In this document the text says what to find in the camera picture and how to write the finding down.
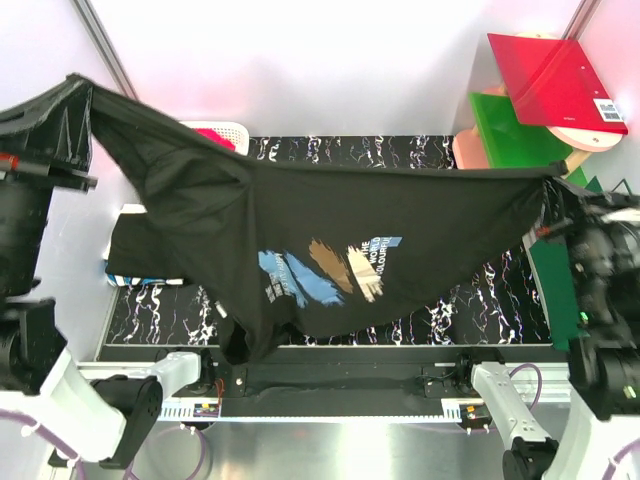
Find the black graphic t shirt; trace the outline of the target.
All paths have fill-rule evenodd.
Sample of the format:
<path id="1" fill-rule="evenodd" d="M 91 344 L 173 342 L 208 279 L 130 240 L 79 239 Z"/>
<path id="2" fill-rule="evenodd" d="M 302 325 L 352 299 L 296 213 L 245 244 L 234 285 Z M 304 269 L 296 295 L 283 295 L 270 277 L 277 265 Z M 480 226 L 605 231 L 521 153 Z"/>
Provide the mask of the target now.
<path id="1" fill-rule="evenodd" d="M 560 173 L 259 160 L 93 84 L 92 135 L 221 303 L 232 364 L 290 330 L 345 335 L 434 301 L 533 227 Z"/>

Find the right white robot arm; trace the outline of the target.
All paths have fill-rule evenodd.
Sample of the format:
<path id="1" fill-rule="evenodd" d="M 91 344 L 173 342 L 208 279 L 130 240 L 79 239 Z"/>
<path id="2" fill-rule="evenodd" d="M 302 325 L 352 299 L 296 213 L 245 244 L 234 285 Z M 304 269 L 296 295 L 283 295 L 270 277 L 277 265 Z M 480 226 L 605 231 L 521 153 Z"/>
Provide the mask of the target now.
<path id="1" fill-rule="evenodd" d="M 504 446 L 504 478 L 612 479 L 639 451 L 639 198 L 565 180 L 554 187 L 560 217 L 537 236 L 567 247 L 580 330 L 568 342 L 561 440 L 535 420 L 505 364 L 473 360 L 454 371 L 454 384 L 487 407 Z"/>

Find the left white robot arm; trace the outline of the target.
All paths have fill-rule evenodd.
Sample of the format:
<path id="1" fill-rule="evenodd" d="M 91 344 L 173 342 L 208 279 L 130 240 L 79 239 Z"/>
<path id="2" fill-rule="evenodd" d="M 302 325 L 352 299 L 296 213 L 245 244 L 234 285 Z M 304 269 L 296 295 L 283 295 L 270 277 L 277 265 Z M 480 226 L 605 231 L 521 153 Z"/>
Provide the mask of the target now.
<path id="1" fill-rule="evenodd" d="M 53 299 L 32 301 L 55 189 L 96 186 L 91 161 L 94 84 L 71 75 L 1 115 L 1 414 L 55 448 L 52 464 L 127 468 L 184 388 L 196 396 L 216 372 L 193 352 L 150 365 L 96 366 L 87 378 L 55 323 Z"/>

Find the dark green binder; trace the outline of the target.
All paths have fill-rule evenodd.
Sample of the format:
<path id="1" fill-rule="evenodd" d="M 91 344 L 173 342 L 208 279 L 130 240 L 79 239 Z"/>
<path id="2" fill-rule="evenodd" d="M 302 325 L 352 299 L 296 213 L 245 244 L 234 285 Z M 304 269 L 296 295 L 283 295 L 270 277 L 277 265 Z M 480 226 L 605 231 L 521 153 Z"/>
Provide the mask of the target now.
<path id="1" fill-rule="evenodd" d="M 615 290 L 594 284 L 587 290 L 576 290 L 566 246 L 536 236 L 549 212 L 544 200 L 543 190 L 542 213 L 535 225 L 531 255 L 554 347 L 566 350 L 573 339 L 580 337 L 606 348 L 638 346 L 639 288 Z"/>

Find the light green folder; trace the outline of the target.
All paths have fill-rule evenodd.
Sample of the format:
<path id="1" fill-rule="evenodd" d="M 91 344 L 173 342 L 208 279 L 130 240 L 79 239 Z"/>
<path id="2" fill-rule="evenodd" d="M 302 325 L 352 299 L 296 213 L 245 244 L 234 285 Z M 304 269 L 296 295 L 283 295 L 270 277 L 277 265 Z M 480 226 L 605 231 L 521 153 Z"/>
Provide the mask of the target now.
<path id="1" fill-rule="evenodd" d="M 521 124 L 507 96 L 471 93 L 469 100 L 490 168 L 543 167 L 573 152 L 546 127 Z"/>

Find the folded black t shirt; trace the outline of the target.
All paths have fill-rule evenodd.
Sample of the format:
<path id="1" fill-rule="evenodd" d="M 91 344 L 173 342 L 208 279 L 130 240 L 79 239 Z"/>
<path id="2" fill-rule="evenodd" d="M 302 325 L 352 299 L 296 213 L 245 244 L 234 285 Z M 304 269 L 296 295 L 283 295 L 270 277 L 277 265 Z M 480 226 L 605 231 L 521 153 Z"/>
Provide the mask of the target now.
<path id="1" fill-rule="evenodd" d="M 183 250 L 160 231 L 144 210 L 121 211 L 108 243 L 105 271 L 141 283 L 196 284 Z"/>

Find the red folder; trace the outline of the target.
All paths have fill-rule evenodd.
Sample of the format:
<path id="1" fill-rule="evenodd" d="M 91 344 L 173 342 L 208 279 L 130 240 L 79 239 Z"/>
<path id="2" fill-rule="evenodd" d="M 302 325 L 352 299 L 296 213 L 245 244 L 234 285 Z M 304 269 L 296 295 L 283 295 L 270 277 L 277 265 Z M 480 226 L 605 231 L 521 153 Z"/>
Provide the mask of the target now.
<path id="1" fill-rule="evenodd" d="M 628 133 L 578 41 L 496 33 L 487 37 L 520 123 Z"/>

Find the pink wooden shelf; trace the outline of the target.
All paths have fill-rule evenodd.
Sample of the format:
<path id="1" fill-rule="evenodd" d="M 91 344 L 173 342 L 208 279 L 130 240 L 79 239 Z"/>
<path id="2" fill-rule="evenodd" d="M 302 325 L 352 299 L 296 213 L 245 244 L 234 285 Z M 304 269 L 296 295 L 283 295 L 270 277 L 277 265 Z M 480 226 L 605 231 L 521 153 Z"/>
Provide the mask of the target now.
<path id="1" fill-rule="evenodd" d="M 514 36 L 538 37 L 557 39 L 540 33 L 520 33 Z M 497 87 L 489 88 L 482 92 L 490 95 L 508 96 L 506 86 L 501 83 Z M 562 162 L 569 172 L 579 169 L 581 164 L 592 154 L 606 152 L 616 146 L 625 135 L 600 131 L 582 130 L 562 127 L 546 127 L 555 137 L 573 148 L 573 152 Z M 479 138 L 475 124 L 472 128 L 460 131 L 453 140 L 453 151 L 456 164 L 460 169 L 490 168 L 484 151 L 482 141 Z"/>

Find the pink t shirt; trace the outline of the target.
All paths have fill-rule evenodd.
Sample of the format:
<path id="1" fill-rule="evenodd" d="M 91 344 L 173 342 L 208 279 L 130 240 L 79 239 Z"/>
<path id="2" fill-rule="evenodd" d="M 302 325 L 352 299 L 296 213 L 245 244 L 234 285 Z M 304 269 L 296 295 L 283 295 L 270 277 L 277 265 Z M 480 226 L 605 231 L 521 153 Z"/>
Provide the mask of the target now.
<path id="1" fill-rule="evenodd" d="M 215 130 L 213 129 L 209 129 L 209 128 L 195 128 L 194 129 L 195 132 L 199 133 L 200 135 L 204 136 L 206 139 L 214 142 L 217 145 L 220 145 L 221 147 L 224 147 L 230 151 L 234 151 L 235 150 L 235 145 L 232 141 L 224 138 L 223 136 L 221 136 L 219 133 L 217 133 Z"/>

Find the white plastic basket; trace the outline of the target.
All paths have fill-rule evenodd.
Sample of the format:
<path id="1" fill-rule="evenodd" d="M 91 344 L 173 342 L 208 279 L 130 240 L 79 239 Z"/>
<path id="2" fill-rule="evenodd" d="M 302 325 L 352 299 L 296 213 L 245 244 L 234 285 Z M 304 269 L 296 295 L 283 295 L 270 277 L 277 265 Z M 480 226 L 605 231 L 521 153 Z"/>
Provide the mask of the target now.
<path id="1" fill-rule="evenodd" d="M 181 121 L 181 124 L 194 130 L 195 128 L 209 128 L 215 130 L 224 138 L 232 141 L 235 152 L 247 155 L 250 136 L 248 130 L 241 124 L 230 121 Z"/>

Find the aluminium rail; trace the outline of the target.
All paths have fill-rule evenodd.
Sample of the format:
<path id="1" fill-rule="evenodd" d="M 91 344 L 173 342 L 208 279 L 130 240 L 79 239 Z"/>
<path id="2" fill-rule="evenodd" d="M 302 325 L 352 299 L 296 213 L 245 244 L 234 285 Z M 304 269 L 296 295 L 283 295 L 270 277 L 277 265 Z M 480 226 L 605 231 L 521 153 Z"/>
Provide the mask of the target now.
<path id="1" fill-rule="evenodd" d="M 78 368 L 85 378 L 97 379 L 147 369 L 151 365 L 151 362 L 80 362 Z M 520 397 L 525 402 L 532 403 L 536 392 L 540 391 L 538 403 L 568 403 L 571 391 L 568 367 L 558 362 L 535 363 L 535 366 L 540 374 L 527 363 L 505 365 Z"/>

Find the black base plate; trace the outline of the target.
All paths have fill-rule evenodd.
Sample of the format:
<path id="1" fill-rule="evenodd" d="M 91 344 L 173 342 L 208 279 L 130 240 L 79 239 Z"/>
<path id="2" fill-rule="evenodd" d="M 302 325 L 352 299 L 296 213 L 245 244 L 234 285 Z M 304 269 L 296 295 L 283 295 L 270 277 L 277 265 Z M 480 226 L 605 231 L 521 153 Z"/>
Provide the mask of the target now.
<path id="1" fill-rule="evenodd" d="M 224 370 L 224 418 L 420 417 L 475 399 L 449 365 L 261 364 Z"/>

